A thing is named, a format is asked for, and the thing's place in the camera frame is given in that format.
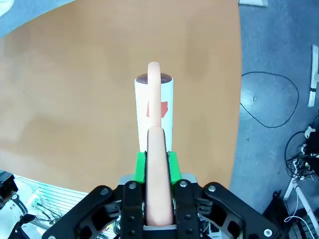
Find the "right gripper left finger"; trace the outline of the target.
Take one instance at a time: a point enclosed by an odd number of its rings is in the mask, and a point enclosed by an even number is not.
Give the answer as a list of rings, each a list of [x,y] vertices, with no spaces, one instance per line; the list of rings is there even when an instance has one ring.
[[[146,152],[137,154],[133,179],[116,189],[101,185],[91,191],[42,236],[44,239],[95,239],[120,219],[121,239],[143,237],[143,193]]]

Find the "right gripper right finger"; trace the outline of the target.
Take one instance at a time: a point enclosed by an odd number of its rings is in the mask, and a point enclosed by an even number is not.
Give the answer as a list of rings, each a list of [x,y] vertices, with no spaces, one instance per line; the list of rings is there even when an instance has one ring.
[[[176,228],[169,239],[204,239],[203,218],[230,239],[277,239],[277,226],[216,182],[204,187],[183,179],[177,154],[168,153]]]

